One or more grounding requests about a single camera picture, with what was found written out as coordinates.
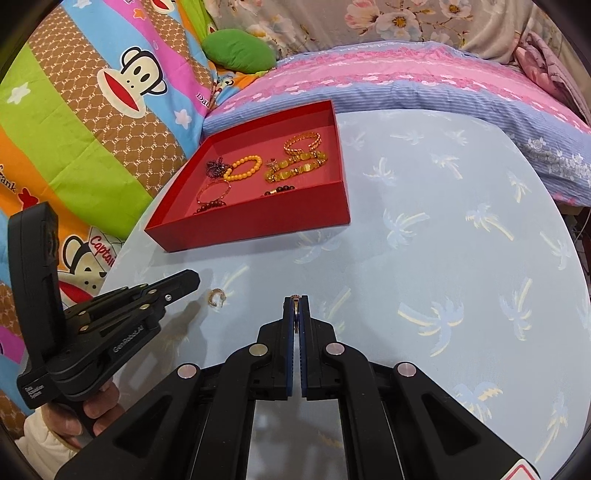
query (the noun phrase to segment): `gold bangle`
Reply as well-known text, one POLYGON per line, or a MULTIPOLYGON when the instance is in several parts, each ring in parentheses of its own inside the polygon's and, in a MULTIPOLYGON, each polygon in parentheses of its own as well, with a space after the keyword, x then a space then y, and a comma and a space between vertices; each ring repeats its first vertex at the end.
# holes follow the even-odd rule
POLYGON ((326 163, 328 160, 326 154, 322 153, 321 151, 313 151, 310 153, 302 153, 296 157, 288 158, 287 160, 283 160, 279 163, 272 163, 271 169, 265 173, 265 180, 269 183, 275 183, 276 181, 284 181, 290 177, 294 177, 296 175, 301 175, 302 173, 307 173, 309 171, 315 170, 320 168, 322 165, 326 163), (309 160, 313 158, 314 160, 309 163, 304 163, 296 168, 292 168, 291 170, 286 170, 280 172, 290 165, 299 162, 301 160, 309 160))
POLYGON ((290 148, 294 143, 298 143, 300 140, 305 138, 315 138, 315 140, 308 145, 308 149, 310 151, 316 150, 322 143, 322 139, 320 138, 320 134, 316 132, 306 132, 305 134, 298 135, 297 137, 290 138, 285 144, 283 145, 283 150, 287 155, 299 155, 304 153, 301 148, 290 148))
POLYGON ((240 160, 234 162, 232 164, 232 166, 226 170, 226 173, 223 175, 223 179, 226 181, 236 181, 236 180, 247 179, 248 177, 253 176, 261 168, 261 165, 262 165, 262 158, 261 157, 259 157, 258 155, 248 155, 247 157, 241 158, 240 160), (251 160, 256 163, 255 163, 255 166, 252 167, 249 171, 247 171, 246 173, 239 173, 238 175, 230 175, 232 173, 232 170, 239 167, 244 162, 251 161, 251 160))

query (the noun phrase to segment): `screw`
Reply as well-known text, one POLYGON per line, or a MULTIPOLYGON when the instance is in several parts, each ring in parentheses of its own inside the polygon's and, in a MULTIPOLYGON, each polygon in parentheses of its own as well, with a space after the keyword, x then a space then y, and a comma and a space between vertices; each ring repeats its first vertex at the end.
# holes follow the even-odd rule
POLYGON ((191 364, 184 364, 177 368, 177 374, 180 378, 193 378, 197 373, 197 367, 191 364))
POLYGON ((340 343, 329 343, 326 345, 326 352, 331 355, 342 355, 345 353, 345 347, 340 343))
POLYGON ((268 351, 269 349, 267 348, 267 346, 263 345, 262 343, 255 343, 254 345, 251 345, 251 347, 248 349, 248 352, 252 356, 263 356, 268 351))
POLYGON ((413 364, 409 364, 408 362, 398 365, 396 370, 398 370, 398 373, 403 377, 414 377, 417 373, 417 367, 415 367, 413 364))

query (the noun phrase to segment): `light blue tablecloth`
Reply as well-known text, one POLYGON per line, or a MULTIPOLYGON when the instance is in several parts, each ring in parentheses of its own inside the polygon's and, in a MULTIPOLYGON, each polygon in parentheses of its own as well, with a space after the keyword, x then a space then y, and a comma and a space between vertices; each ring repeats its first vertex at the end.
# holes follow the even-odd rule
MULTIPOLYGON (((123 369, 122 401, 182 362, 223 362, 281 317, 285 296, 307 294, 340 341, 384 365, 417 364, 550 478, 589 411, 591 309, 542 182, 500 129, 468 116, 372 111, 338 122, 350 226, 167 254, 143 231, 155 205, 146 212, 103 291, 185 268, 202 283, 123 369), (213 288, 222 307, 207 303, 213 288)), ((258 404, 249 479, 346 478, 336 403, 299 393, 258 404)))

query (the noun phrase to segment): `bracelet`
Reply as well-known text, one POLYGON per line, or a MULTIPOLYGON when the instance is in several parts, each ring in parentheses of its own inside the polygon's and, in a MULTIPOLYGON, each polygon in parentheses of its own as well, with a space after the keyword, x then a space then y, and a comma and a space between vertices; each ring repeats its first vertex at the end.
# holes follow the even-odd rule
POLYGON ((302 173, 306 173, 321 167, 325 164, 326 160, 328 160, 328 158, 326 157, 325 153, 315 150, 309 153, 301 153, 298 156, 290 157, 287 160, 283 160, 279 163, 273 161, 267 164, 267 166, 271 167, 271 169, 265 173, 265 180, 269 183, 287 180, 288 178, 293 177, 295 175, 300 175, 302 173), (309 163, 304 163, 299 167, 278 173, 280 170, 283 170, 296 162, 302 160, 309 160, 311 158, 313 158, 314 160, 309 163))
POLYGON ((232 166, 226 170, 226 173, 223 175, 223 179, 226 181, 244 180, 248 177, 253 176, 259 170, 259 168, 261 168, 261 165, 262 165, 262 158, 261 157, 259 157, 258 155, 248 155, 247 157, 241 158, 240 160, 234 162, 232 164, 232 166), (239 173, 238 175, 230 175, 230 173, 232 173, 232 170, 237 168, 239 165, 242 165, 244 162, 247 162, 250 160, 253 160, 256 163, 255 163, 255 166, 252 167, 249 171, 247 171, 246 173, 239 173))
POLYGON ((296 188, 293 185, 285 185, 283 187, 277 187, 275 190, 271 190, 270 192, 265 192, 265 195, 273 195, 274 193, 287 192, 287 190, 295 189, 296 188))
POLYGON ((211 179, 218 179, 223 177, 225 171, 230 168, 230 165, 223 162, 223 157, 217 160, 207 162, 205 173, 211 179))
POLYGON ((205 210, 209 210, 210 208, 226 206, 226 202, 224 202, 222 199, 228 194, 228 192, 230 191, 231 188, 232 188, 232 185, 230 185, 230 182, 228 182, 227 180, 215 180, 215 181, 205 185, 201 190, 199 190, 199 193, 197 194, 197 206, 200 206, 200 208, 195 213, 205 212, 205 210), (226 191, 224 193, 222 193, 215 200, 212 200, 211 202, 201 203, 201 200, 199 200, 199 197, 201 195, 203 195, 203 193, 207 189, 213 187, 214 185, 219 185, 220 183, 228 184, 228 188, 226 189, 226 191))
POLYGON ((310 151, 316 150, 322 143, 322 139, 320 138, 320 134, 316 132, 306 132, 305 134, 298 135, 297 137, 290 138, 285 144, 283 145, 283 150, 287 155, 298 155, 300 153, 304 153, 301 148, 290 148, 294 143, 298 143, 300 140, 305 138, 315 138, 315 140, 308 145, 310 151))

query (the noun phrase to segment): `amber bracelet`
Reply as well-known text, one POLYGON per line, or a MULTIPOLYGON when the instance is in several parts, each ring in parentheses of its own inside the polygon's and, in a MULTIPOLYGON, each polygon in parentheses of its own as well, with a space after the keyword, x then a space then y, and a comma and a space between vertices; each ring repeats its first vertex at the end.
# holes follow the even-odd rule
POLYGON ((232 166, 226 170, 226 173, 223 175, 223 179, 226 181, 236 181, 236 180, 244 180, 247 179, 248 177, 253 176, 260 168, 262 165, 262 158, 259 157, 258 155, 248 155, 247 157, 241 158, 240 160, 234 162, 232 164, 232 166), (231 175, 232 171, 239 167, 240 165, 242 165, 244 162, 247 161, 254 161, 255 162, 255 166, 252 167, 249 171, 245 172, 245 173, 239 173, 238 175, 231 175))
POLYGON ((197 206, 199 208, 198 208, 197 212, 195 212, 195 213, 205 212, 205 210, 209 210, 211 208, 226 206, 226 202, 223 201, 223 198, 228 194, 228 192, 230 192, 231 188, 232 188, 232 185, 230 185, 230 182, 228 182, 227 180, 216 180, 216 181, 210 182, 207 185, 205 185, 201 190, 199 190, 199 193, 197 194, 197 206), (203 193, 206 190, 213 187, 214 185, 219 185, 220 183, 227 183, 228 188, 226 188, 226 191, 224 193, 222 193, 218 198, 216 198, 215 200, 212 200, 211 202, 205 202, 205 203, 202 203, 201 200, 199 200, 201 198, 201 195, 203 195, 203 193))
POLYGON ((316 148, 318 148, 320 146, 320 144, 322 143, 322 139, 320 138, 320 134, 318 134, 316 132, 306 132, 305 134, 301 134, 301 135, 298 135, 297 137, 290 138, 283 145, 283 150, 285 150, 285 153, 287 155, 299 155, 301 153, 304 153, 304 151, 301 148, 290 148, 290 147, 293 144, 298 143, 299 141, 304 140, 306 138, 314 138, 315 139, 310 145, 308 145, 308 149, 310 151, 316 150, 316 148))
POLYGON ((309 171, 320 168, 322 165, 326 163, 326 160, 328 160, 326 154, 322 153, 321 151, 303 153, 298 155, 297 157, 291 157, 282 162, 272 164, 271 169, 265 173, 265 180, 269 183, 275 183, 276 181, 284 181, 289 179, 290 177, 295 177, 296 175, 301 175, 302 173, 307 173, 309 171), (300 165, 296 168, 292 168, 291 170, 280 171, 296 162, 299 162, 301 160, 309 160, 310 158, 313 158, 314 160, 308 163, 304 163, 303 165, 300 165))

